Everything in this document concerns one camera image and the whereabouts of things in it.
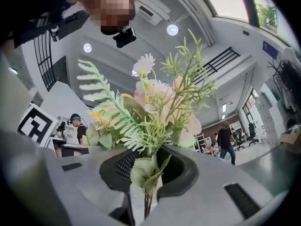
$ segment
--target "dark sleeve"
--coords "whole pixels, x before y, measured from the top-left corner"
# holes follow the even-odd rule
[[[79,126],[79,127],[77,128],[77,138],[78,138],[78,139],[83,138],[83,136],[86,135],[86,130],[87,130],[86,127],[84,127],[84,126]]]
[[[220,130],[217,135],[217,144],[218,144],[218,146],[221,146],[221,131]]]

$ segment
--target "ceiling light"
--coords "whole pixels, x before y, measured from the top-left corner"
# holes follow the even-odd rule
[[[227,104],[224,104],[224,105],[222,106],[222,112],[225,112],[225,111],[226,111],[226,107],[227,107]]]
[[[13,68],[8,68],[9,69],[9,71],[11,71],[12,73],[15,73],[15,74],[18,74],[18,71],[17,70],[15,70],[15,69],[13,69]]]
[[[132,75],[133,76],[139,76],[135,70],[132,70]]]
[[[84,45],[84,51],[86,53],[90,53],[92,51],[92,45],[89,44],[89,43],[85,43],[85,45]]]
[[[177,25],[171,24],[167,27],[167,32],[169,35],[175,36],[179,32],[179,28],[177,27]]]

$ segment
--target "office chair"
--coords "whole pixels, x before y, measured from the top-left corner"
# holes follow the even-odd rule
[[[251,139],[251,142],[249,143],[249,146],[254,143],[258,140],[254,139],[254,137],[256,136],[256,133],[255,133],[255,128],[254,128],[254,125],[252,123],[249,124],[249,131],[250,131],[250,136],[247,138],[247,140]]]
[[[237,148],[235,148],[234,151],[236,150],[240,150],[240,148],[244,148],[244,146],[242,145],[242,140],[241,140],[241,133],[238,134],[238,140],[236,140],[236,143],[237,143]]]

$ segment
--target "black camera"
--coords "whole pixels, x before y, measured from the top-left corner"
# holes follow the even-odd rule
[[[125,31],[122,31],[120,34],[114,36],[113,39],[116,41],[116,46],[118,48],[122,48],[127,44],[134,42],[137,39],[137,37],[135,30],[133,28],[129,28]]]

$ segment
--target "blue jeans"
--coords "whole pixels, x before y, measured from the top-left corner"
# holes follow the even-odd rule
[[[228,149],[222,149],[220,158],[224,159],[227,152],[230,153],[231,164],[235,165],[235,151],[234,151],[234,148],[232,146],[230,146]]]

